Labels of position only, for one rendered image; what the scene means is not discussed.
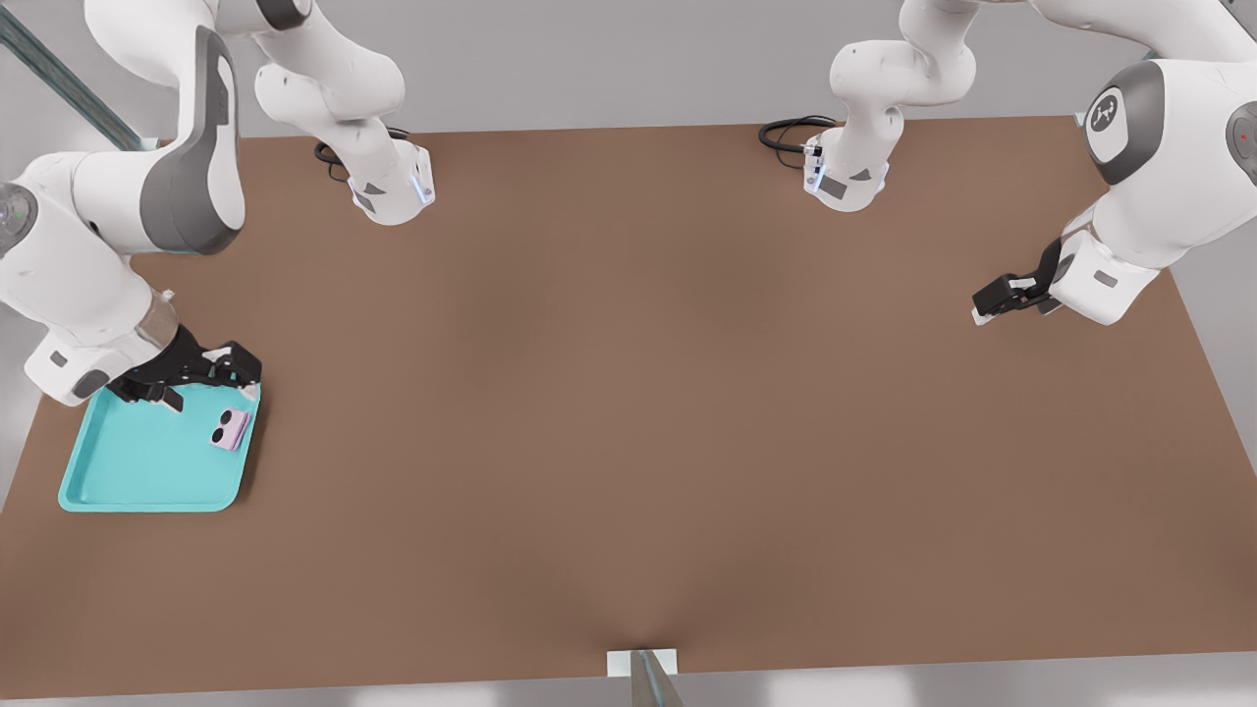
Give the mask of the pale blue-green tray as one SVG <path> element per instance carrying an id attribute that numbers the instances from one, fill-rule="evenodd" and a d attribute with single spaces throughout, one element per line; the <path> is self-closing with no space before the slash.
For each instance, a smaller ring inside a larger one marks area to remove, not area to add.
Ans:
<path id="1" fill-rule="evenodd" d="M 260 390 L 189 385 L 184 411 L 123 403 L 108 389 L 91 398 L 60 483 L 67 512 L 220 512 L 238 499 Z M 211 447 L 225 408 L 251 413 L 238 452 Z"/>

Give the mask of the small pale lilac phone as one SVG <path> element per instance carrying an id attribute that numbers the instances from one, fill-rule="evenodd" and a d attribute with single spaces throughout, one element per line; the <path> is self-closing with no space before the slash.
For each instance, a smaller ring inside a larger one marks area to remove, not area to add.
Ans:
<path id="1" fill-rule="evenodd" d="M 217 425 L 210 435 L 211 447 L 224 452 L 238 452 L 251 425 L 251 413 L 243 408 L 225 408 L 217 419 Z"/>

